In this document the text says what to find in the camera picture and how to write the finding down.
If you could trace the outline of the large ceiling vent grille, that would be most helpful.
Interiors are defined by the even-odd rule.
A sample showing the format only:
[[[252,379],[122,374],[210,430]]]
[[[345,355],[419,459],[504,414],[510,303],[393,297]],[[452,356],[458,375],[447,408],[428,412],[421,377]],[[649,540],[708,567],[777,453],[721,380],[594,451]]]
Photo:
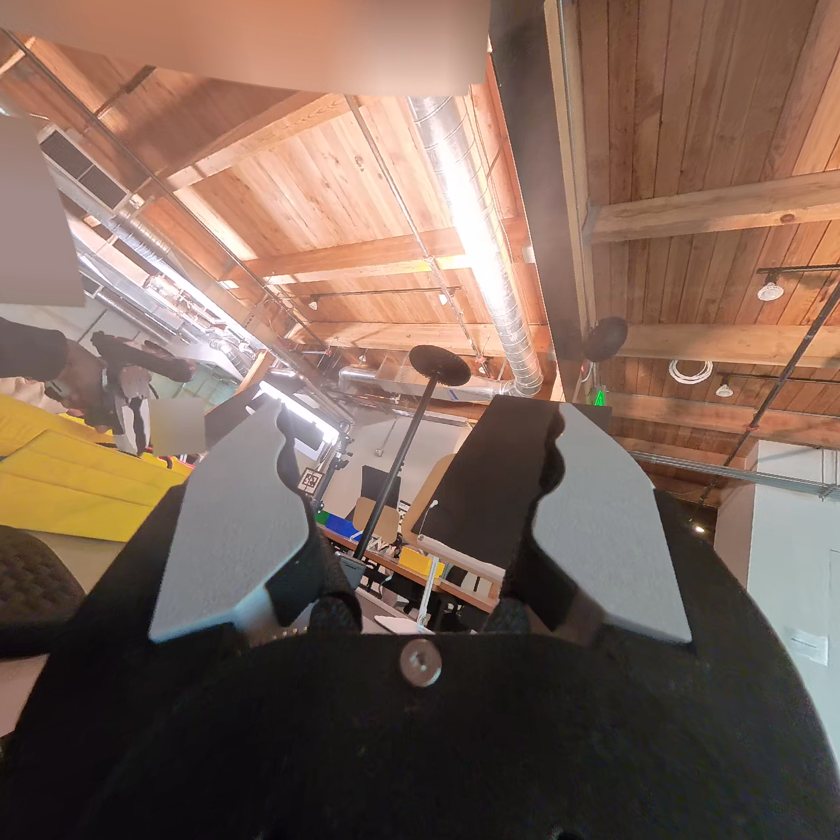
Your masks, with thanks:
[[[111,178],[67,132],[50,124],[38,133],[38,146],[51,164],[108,209],[120,209],[126,204],[128,191]]]

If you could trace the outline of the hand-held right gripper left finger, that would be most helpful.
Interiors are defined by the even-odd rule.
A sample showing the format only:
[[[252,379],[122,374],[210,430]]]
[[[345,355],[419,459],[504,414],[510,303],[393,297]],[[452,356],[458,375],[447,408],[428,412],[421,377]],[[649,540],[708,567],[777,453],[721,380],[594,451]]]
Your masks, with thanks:
[[[287,409],[270,397],[186,482],[150,641],[230,625],[266,643],[309,607],[311,632],[343,630],[343,573],[298,482]]]

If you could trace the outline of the silver ventilation duct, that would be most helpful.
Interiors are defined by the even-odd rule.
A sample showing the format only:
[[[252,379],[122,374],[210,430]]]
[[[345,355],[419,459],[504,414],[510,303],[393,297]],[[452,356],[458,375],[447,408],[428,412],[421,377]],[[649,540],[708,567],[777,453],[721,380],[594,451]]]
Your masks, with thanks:
[[[536,396],[543,373],[519,305],[513,264],[476,130],[461,97],[410,97],[413,123],[497,331],[512,383],[505,393]]]

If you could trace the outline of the black board with tan frame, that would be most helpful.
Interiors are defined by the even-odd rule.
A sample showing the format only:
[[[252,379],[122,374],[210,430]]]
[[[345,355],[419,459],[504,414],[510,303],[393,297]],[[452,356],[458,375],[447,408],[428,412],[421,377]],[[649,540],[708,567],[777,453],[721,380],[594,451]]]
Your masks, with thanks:
[[[561,430],[554,403],[498,395],[451,461],[439,462],[406,514],[402,536],[453,563],[452,555],[507,571],[518,552],[551,431]]]

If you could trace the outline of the short horizontal silver duct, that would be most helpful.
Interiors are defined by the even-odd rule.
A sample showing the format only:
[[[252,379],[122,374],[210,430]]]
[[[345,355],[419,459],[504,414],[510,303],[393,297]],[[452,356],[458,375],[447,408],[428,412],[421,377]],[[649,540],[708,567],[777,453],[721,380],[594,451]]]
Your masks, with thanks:
[[[421,396],[426,386],[427,378],[408,363],[383,363],[377,370],[347,365],[339,371],[339,390],[343,393],[361,394],[376,388],[391,396]],[[507,388],[504,381],[472,375],[462,385],[437,383],[433,399],[446,403],[489,403],[495,396],[506,393]]]

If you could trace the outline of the person's left forearm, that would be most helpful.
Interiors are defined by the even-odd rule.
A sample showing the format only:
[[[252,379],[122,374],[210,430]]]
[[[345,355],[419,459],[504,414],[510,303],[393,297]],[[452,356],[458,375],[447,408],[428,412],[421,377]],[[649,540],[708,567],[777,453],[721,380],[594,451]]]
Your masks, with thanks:
[[[2,379],[54,381],[65,370],[68,352],[62,332],[1,318]]]

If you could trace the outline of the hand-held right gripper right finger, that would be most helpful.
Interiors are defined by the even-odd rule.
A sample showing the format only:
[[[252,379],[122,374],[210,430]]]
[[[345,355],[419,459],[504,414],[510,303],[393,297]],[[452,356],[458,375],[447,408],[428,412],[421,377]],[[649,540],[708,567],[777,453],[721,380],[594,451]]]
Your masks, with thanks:
[[[563,402],[558,415],[504,596],[565,641],[588,645],[616,627],[690,645],[652,482],[579,408]]]

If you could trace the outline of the large yellow plastic bin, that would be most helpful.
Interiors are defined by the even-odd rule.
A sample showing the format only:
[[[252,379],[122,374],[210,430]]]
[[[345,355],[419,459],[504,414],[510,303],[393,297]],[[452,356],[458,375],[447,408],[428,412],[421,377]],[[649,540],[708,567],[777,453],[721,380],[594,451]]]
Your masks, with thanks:
[[[1,523],[126,543],[192,470],[172,458],[137,458],[46,431],[2,459]]]

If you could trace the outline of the black tripod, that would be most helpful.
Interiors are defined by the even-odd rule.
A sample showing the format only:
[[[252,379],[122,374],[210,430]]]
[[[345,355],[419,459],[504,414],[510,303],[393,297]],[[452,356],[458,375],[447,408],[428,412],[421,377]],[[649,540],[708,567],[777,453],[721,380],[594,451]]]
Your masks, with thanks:
[[[348,463],[348,456],[347,452],[349,447],[352,444],[352,437],[350,432],[352,432],[353,426],[350,423],[342,424],[341,431],[339,433],[339,438],[337,440],[336,445],[333,448],[332,454],[329,458],[327,463],[324,476],[320,482],[318,492],[316,496],[317,499],[317,506],[315,510],[320,512],[324,509],[324,497],[326,495],[326,491],[330,486],[331,480],[334,477],[335,473],[342,469]]]

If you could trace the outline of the black round ball fixture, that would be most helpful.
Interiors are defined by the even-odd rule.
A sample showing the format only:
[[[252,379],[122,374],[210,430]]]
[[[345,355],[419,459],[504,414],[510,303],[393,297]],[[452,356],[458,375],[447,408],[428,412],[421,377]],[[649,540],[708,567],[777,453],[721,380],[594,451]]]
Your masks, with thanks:
[[[624,318],[610,316],[601,319],[583,341],[584,358],[593,363],[601,363],[616,357],[627,335],[628,324]]]

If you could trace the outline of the person's left hand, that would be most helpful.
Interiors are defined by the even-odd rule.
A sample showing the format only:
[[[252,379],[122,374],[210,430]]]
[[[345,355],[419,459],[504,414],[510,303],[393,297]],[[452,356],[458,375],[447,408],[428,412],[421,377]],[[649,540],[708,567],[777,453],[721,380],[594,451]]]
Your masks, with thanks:
[[[63,405],[67,415],[82,420],[100,434],[111,431],[102,385],[102,361],[74,341],[66,342],[66,350],[65,365],[48,381],[46,390]]]

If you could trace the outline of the wooden workbench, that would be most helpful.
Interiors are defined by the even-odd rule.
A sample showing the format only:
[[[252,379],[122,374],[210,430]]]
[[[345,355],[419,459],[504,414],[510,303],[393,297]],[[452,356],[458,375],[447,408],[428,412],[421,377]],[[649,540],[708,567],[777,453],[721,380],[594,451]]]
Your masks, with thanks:
[[[354,550],[356,548],[356,542],[346,539],[342,535],[335,533],[329,530],[328,528],[325,528],[325,526],[321,524],[318,524],[318,528],[322,532],[325,539],[331,541],[332,543],[335,543],[341,546],[342,548],[348,550]],[[383,554],[366,550],[364,553],[364,558],[367,561],[373,563],[374,566],[381,566],[382,568],[387,569],[394,574],[401,575],[402,577],[414,582],[415,584],[425,585],[427,582],[427,577],[425,575],[420,575],[419,573],[414,572],[413,570],[408,569],[407,567],[399,563],[395,563]],[[452,584],[450,581],[444,580],[442,577],[433,581],[432,589],[434,592],[444,592],[447,595],[458,598],[460,601],[470,604],[475,608],[480,609],[484,613],[488,614],[493,612],[493,610],[496,608],[499,602],[499,599],[497,597],[482,596],[477,592],[458,587]]]

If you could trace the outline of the white paper note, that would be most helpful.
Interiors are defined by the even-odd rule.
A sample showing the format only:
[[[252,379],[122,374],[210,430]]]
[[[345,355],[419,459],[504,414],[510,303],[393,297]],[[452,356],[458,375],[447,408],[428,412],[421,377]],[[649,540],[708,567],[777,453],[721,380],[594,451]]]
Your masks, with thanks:
[[[826,635],[816,635],[800,628],[789,627],[786,631],[786,644],[790,652],[802,658],[827,667],[830,655],[830,642]]]

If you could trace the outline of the small yellow plastic bin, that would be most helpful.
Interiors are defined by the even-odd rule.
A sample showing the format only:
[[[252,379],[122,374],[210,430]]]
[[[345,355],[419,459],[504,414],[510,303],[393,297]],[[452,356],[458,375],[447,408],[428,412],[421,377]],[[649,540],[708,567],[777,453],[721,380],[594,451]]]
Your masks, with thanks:
[[[1,457],[13,454],[46,431],[92,444],[115,445],[111,433],[100,434],[80,419],[1,396]]]

